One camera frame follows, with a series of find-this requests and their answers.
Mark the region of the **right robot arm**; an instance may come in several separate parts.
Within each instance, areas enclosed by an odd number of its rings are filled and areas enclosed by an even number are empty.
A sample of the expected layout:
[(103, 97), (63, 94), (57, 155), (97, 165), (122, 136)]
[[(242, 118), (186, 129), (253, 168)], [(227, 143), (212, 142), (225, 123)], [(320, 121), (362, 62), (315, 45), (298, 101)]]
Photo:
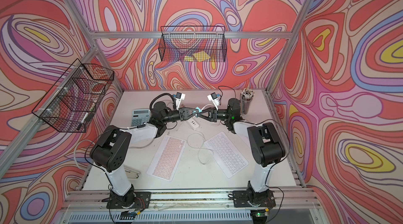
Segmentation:
[(270, 190), (268, 181), (276, 164), (286, 156), (286, 149), (280, 139), (275, 125), (271, 122), (253, 124), (243, 121), (244, 99), (231, 98), (226, 109), (211, 107), (197, 113), (199, 118), (207, 121), (223, 121), (227, 129), (239, 136), (248, 138), (252, 156), (256, 162), (253, 176), (245, 190), (234, 190), (229, 194), (234, 207), (265, 207), (276, 206), (275, 197)]

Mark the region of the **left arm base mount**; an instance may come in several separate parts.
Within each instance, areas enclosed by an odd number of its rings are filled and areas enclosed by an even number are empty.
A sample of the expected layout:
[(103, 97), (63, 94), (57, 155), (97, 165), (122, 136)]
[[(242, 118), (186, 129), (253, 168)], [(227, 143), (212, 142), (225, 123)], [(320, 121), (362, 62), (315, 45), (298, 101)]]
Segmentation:
[(149, 191), (128, 191), (124, 196), (119, 196), (110, 191), (108, 198), (102, 200), (108, 209), (147, 209), (151, 200)]

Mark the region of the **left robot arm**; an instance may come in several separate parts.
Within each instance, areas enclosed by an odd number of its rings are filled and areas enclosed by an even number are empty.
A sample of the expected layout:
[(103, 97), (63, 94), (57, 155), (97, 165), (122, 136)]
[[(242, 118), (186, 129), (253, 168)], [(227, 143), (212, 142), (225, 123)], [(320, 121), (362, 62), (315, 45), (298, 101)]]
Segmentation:
[(184, 97), (185, 94), (179, 92), (175, 95), (163, 93), (150, 102), (146, 123), (128, 129), (110, 125), (99, 136), (89, 156), (110, 183), (110, 196), (106, 199), (109, 208), (117, 204), (119, 208), (128, 209), (135, 203), (140, 203), (141, 209), (146, 208), (136, 196), (123, 163), (132, 140), (156, 139), (167, 130), (167, 123), (187, 121), (199, 113), (199, 109), (179, 106)]

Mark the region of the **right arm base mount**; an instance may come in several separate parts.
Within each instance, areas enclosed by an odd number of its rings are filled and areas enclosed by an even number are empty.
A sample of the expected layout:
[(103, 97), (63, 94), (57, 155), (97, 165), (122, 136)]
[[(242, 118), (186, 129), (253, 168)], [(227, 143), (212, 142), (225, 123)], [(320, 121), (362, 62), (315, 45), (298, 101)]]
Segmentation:
[(272, 209), (276, 207), (275, 197), (269, 189), (261, 193), (257, 193), (252, 189), (235, 190), (228, 194), (228, 198), (233, 201), (236, 208), (264, 207)]

